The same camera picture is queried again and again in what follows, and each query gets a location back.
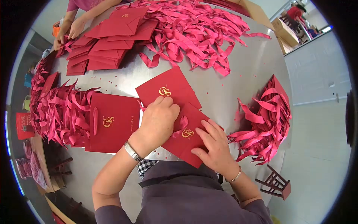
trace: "red shirt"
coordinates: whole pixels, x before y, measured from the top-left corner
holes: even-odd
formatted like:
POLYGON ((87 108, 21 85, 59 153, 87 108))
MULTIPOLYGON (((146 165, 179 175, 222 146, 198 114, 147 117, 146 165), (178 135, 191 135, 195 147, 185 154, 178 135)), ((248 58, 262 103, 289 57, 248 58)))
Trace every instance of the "red shirt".
POLYGON ((290 8, 287 11, 287 15, 289 15, 289 17, 291 17, 291 19, 296 20, 296 17, 298 16, 299 18, 301 18, 302 16, 302 12, 299 8, 297 8, 296 6, 290 8))

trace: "gold logo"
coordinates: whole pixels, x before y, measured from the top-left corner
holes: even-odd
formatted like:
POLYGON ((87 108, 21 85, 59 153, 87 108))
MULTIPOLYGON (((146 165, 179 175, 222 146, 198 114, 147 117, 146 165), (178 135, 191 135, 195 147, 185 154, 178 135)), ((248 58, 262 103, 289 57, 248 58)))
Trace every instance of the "gold logo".
POLYGON ((111 126, 112 122, 114 121, 114 117, 103 117, 103 126, 105 126, 106 128, 108 128, 109 126, 111 126))
POLYGON ((190 137, 190 136, 193 136, 194 135, 194 132, 191 131, 190 129, 184 129, 184 131, 182 132, 182 136, 184 138, 187 138, 187 137, 190 137))
POLYGON ((166 95, 166 96, 170 96, 171 92, 169 92, 168 87, 165 85, 162 88, 159 89, 159 94, 160 95, 166 95))

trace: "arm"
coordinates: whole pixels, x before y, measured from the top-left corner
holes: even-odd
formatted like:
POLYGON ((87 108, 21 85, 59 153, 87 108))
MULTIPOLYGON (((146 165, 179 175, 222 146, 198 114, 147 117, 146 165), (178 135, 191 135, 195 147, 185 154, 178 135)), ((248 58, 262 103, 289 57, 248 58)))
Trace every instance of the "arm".
MULTIPOLYGON (((170 97, 158 97, 144 111, 142 124, 128 139, 129 145, 142 158, 161 146, 173 132, 179 106, 170 97)), ((119 192, 130 172, 138 164, 124 147, 103 167, 92 186, 95 210, 105 205, 121 207, 119 192)))
POLYGON ((68 37, 72 39, 78 37, 78 35, 80 35, 80 33, 83 31, 84 25, 87 21, 98 16, 110 7, 118 5, 121 1, 122 0, 104 0, 103 2, 93 7, 91 10, 85 12, 82 16, 74 21, 68 37))
MULTIPOLYGON (((197 155, 209 168, 223 175, 225 179, 234 179, 240 172, 240 166, 230 155, 225 132, 210 119, 208 122, 202 120, 202 125, 207 132, 200 128, 195 130, 204 141, 209 153, 201 148, 192 149, 192 153, 197 155)), ((241 175, 230 184, 242 208, 252 201, 262 199, 257 186, 244 172, 241 172, 241 175)))
POLYGON ((60 31, 58 32, 57 37, 53 42, 55 51, 58 51, 60 49, 61 44, 64 44, 63 37, 73 23, 74 17, 77 14, 77 10, 78 9, 66 12, 65 18, 63 19, 62 25, 60 27, 60 31))

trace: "red plastic bag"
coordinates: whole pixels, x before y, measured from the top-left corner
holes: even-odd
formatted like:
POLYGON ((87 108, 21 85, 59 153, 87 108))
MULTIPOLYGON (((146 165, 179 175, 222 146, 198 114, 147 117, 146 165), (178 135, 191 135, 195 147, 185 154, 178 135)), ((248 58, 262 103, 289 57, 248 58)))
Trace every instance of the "red plastic bag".
POLYGON ((24 127, 31 125, 30 113, 16 113, 16 130, 18 139, 27 139, 35 136, 35 132, 25 132, 24 127))

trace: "metal watch band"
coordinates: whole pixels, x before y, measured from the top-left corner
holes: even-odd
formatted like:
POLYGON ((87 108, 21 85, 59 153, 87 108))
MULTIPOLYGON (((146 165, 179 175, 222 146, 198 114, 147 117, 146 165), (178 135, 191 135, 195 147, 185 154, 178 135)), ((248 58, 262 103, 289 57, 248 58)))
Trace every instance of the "metal watch band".
POLYGON ((126 141, 124 143, 124 148, 127 151, 127 153, 136 161, 140 162, 142 160, 144 160, 142 157, 140 157, 133 149, 132 147, 129 145, 128 141, 126 141))

